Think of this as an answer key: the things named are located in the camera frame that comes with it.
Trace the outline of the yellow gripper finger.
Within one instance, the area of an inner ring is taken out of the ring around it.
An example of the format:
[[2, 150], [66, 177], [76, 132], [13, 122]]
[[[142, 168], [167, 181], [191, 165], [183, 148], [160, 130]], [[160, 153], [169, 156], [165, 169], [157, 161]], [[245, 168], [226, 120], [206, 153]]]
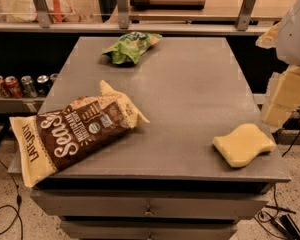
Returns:
[[264, 49], [270, 49], [276, 47], [277, 33], [279, 29], [279, 23], [273, 25], [265, 33], [258, 37], [255, 44]]
[[300, 66], [290, 65], [283, 73], [274, 72], [268, 81], [263, 123], [281, 127], [300, 106]]

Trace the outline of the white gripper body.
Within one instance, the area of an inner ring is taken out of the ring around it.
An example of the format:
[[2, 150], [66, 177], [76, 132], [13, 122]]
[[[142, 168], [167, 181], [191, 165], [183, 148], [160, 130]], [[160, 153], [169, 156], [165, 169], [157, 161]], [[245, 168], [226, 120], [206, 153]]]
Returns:
[[300, 0], [289, 9], [280, 22], [276, 53], [279, 60], [300, 66]]

